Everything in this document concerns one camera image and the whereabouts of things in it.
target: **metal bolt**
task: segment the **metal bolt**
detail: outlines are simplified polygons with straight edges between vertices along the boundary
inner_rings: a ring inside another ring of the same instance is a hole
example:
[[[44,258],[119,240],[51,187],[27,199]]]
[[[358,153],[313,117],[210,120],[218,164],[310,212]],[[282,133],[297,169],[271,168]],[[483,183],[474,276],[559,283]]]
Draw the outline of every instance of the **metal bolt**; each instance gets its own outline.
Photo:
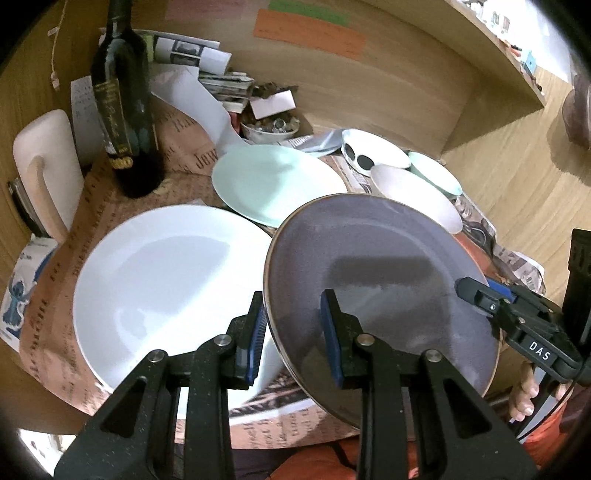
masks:
[[[165,353],[164,350],[153,350],[148,354],[148,360],[153,364],[157,364],[164,358]]]
[[[371,346],[375,342],[375,338],[368,333],[362,333],[357,336],[357,343],[362,346]]]
[[[230,345],[230,343],[232,343],[232,337],[229,336],[227,333],[223,333],[215,337],[213,339],[213,343],[215,343],[217,346]]]
[[[425,352],[425,358],[428,361],[436,364],[437,362],[440,362],[443,359],[443,355],[441,354],[441,352],[439,350],[435,350],[432,348],[432,349],[427,350]]]

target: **mint green plate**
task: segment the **mint green plate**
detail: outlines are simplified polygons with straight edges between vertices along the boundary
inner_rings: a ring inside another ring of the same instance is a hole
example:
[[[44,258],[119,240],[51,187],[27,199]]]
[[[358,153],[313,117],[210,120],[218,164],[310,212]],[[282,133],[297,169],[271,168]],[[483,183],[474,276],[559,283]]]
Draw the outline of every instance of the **mint green plate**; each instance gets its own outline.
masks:
[[[278,145],[231,149],[215,164],[212,183],[231,209],[275,228],[305,203],[347,192],[337,172],[322,160]]]
[[[418,152],[409,152],[410,171],[427,180],[449,199],[459,197],[463,191],[460,182],[436,160]]]

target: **black bracket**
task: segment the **black bracket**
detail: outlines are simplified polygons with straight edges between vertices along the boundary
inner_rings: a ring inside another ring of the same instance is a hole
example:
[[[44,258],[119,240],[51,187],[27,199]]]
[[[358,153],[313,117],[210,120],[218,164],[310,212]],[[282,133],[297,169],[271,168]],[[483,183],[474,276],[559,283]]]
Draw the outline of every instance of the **black bracket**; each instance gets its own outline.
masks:
[[[562,327],[560,307],[525,287],[506,288],[511,297],[470,277],[456,283],[457,296],[489,313],[509,346],[556,381],[573,380],[583,357]]]
[[[419,479],[529,480],[525,450],[457,369],[437,350],[421,356],[393,350],[340,311],[333,290],[320,298],[333,379],[361,388],[363,415],[357,478],[408,478],[402,388],[408,388],[417,437]]]
[[[150,352],[86,423],[57,464],[57,480],[167,480],[181,387],[189,387],[185,480],[235,478],[227,389],[258,375],[267,317],[256,292],[247,315],[195,352]]]

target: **orange sticky note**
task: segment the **orange sticky note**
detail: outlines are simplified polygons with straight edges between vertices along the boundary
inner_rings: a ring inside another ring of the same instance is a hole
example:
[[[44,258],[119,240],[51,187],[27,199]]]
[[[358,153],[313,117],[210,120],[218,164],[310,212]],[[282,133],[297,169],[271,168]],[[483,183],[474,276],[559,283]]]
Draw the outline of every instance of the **orange sticky note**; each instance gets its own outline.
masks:
[[[358,60],[365,47],[365,35],[350,28],[303,15],[260,9],[255,37],[281,40],[318,48]]]

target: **person's hand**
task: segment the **person's hand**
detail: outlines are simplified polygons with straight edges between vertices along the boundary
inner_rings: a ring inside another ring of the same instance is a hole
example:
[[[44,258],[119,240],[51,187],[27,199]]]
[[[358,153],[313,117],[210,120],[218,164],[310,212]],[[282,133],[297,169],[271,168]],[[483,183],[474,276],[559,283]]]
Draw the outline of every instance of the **person's hand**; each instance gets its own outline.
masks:
[[[560,384],[554,392],[556,400],[561,400],[569,388],[569,384]],[[513,387],[509,398],[509,415],[512,419],[523,421],[534,412],[534,404],[531,401],[540,392],[540,386],[534,378],[534,366],[529,362],[521,365],[521,378]]]

